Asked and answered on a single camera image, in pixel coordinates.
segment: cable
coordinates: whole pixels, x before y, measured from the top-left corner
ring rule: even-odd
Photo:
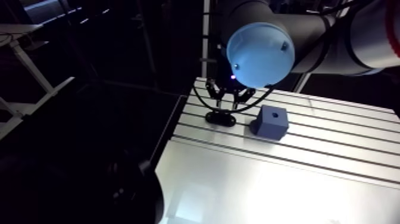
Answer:
[[[346,3],[342,4],[342,5],[338,5],[337,7],[331,8],[329,10],[322,11],[320,13],[320,15],[329,15],[331,13],[335,13],[335,12],[343,10],[345,8],[360,4],[362,2],[365,2],[365,0],[353,0],[351,2],[346,2]]]
[[[208,105],[206,102],[204,102],[204,100],[201,98],[201,96],[199,95],[199,93],[197,92],[196,86],[193,85],[193,91],[195,91],[195,94],[197,96],[197,98],[200,100],[200,102],[208,109],[212,110],[212,111],[216,111],[216,112],[221,112],[221,113],[227,113],[227,114],[233,114],[233,113],[240,113],[243,112],[245,110],[248,110],[252,107],[254,107],[255,105],[257,105],[259,102],[263,101],[270,93],[272,93],[272,91],[275,90],[275,85],[273,86],[266,86],[268,87],[268,91],[265,92],[260,98],[258,98],[256,101],[254,101],[252,104],[247,105],[244,108],[240,108],[237,110],[224,110],[224,109],[219,109],[219,108],[214,108],[210,105]]]

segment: metal frame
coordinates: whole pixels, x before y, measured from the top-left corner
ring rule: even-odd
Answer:
[[[58,86],[53,87],[36,67],[26,52],[21,48],[18,40],[14,40],[8,43],[8,45],[11,47],[13,53],[22,63],[22,65],[25,66],[29,73],[36,79],[38,84],[40,84],[40,86],[46,91],[46,95],[44,95],[35,104],[6,102],[6,100],[0,97],[0,110],[6,110],[12,115],[12,118],[9,119],[9,121],[6,123],[0,123],[0,140],[10,133],[15,127],[17,127],[23,121],[23,117],[25,115],[33,114],[39,107],[46,103],[47,100],[56,95],[59,90],[61,90],[66,84],[70,83],[74,79],[74,77],[69,77]]]

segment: reflective metal surface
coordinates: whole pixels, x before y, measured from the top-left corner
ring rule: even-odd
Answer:
[[[391,224],[400,191],[170,141],[162,224]]]
[[[195,85],[203,88],[204,79]],[[206,123],[209,110],[189,96],[157,166],[162,223],[400,223],[393,111],[283,91],[262,103],[287,109],[289,130],[280,141],[249,131],[259,107],[222,127]],[[231,105],[225,97],[222,108]]]

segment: blue cube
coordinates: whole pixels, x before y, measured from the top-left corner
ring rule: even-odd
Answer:
[[[250,131],[257,136],[280,140],[289,128],[286,109],[261,106],[257,119],[250,123]]]

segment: robotic arm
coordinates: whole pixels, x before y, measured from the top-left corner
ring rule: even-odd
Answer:
[[[234,95],[234,103],[231,111],[208,106],[212,112],[206,120],[233,126],[230,114],[239,111],[239,103],[250,99],[255,88],[273,89],[290,72],[361,75],[399,66],[400,4],[359,2],[336,20],[274,14],[265,0],[219,1],[221,55],[217,75],[207,79],[206,88],[217,107],[226,93]]]

